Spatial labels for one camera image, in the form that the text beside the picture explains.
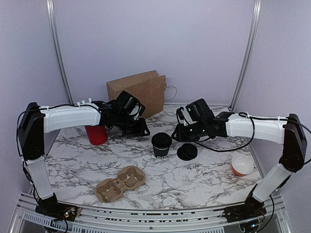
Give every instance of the marble surface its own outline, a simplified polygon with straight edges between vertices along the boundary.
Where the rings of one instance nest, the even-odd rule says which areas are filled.
[[[182,145],[173,140],[169,155],[156,159],[151,137],[157,132],[169,135],[177,124],[177,105],[165,105],[164,111],[147,119],[148,137],[109,137],[100,146],[88,141],[84,127],[62,129],[47,159],[46,168],[52,188],[59,200],[76,204],[121,209],[182,209],[200,208],[244,201],[260,180],[258,168],[244,177],[231,170],[235,154],[252,160],[250,150],[213,152],[198,147],[198,156],[182,161],[177,149]],[[227,111],[211,107],[214,114]],[[205,142],[216,149],[230,149],[245,143],[243,138],[216,138]],[[100,203],[95,186],[104,179],[115,178],[125,166],[135,165],[146,174],[145,185],[128,190],[112,203]]]

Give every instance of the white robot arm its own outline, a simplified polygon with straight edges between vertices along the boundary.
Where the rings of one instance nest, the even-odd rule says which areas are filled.
[[[185,109],[179,108],[176,115],[179,124],[172,138],[180,142],[194,142],[204,146],[198,142],[200,137],[220,136],[249,137],[251,140],[256,138],[283,144],[283,154],[279,163],[254,187],[245,204],[225,208],[224,216],[228,222],[260,216],[261,212],[266,213],[263,202],[277,188],[283,186],[293,172],[299,171],[304,165],[307,140],[295,114],[290,114],[289,117],[268,118],[222,112],[214,116],[206,102],[200,99],[187,105]],[[179,119],[184,120],[184,124],[180,124]]]
[[[76,126],[117,126],[124,135],[150,135],[145,119],[139,118],[145,107],[138,99],[123,91],[108,103],[91,101],[77,105],[54,107],[30,103],[17,129],[23,156],[23,170],[38,195],[36,211],[46,215],[67,216],[74,220],[75,211],[67,214],[67,206],[57,202],[44,164],[44,134]]]

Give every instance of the purple wall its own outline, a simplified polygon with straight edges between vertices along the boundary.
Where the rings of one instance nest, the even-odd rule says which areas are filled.
[[[0,0],[0,31],[0,228],[6,232],[20,193],[30,187],[17,155],[17,116],[31,101],[54,105],[66,102],[66,97],[46,2]]]
[[[258,35],[237,111],[259,116],[299,115],[311,127],[311,1],[264,1]],[[309,147],[311,137],[308,135]],[[252,143],[264,172],[282,146]],[[311,158],[310,149],[307,159]],[[310,232],[311,165],[294,174],[281,195],[293,232]]]
[[[54,2],[74,101],[107,100],[106,81],[156,69],[174,102],[230,104],[254,1]]]

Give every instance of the orange bowl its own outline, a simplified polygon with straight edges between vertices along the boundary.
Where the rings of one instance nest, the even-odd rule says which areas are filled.
[[[231,159],[231,168],[237,176],[245,176],[254,170],[254,164],[246,155],[236,154]]]

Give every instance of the brown paper bag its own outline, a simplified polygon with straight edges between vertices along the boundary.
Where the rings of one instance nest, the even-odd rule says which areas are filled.
[[[109,100],[115,100],[121,91],[127,91],[145,105],[142,117],[149,118],[163,111],[165,75],[155,70],[107,82]]]

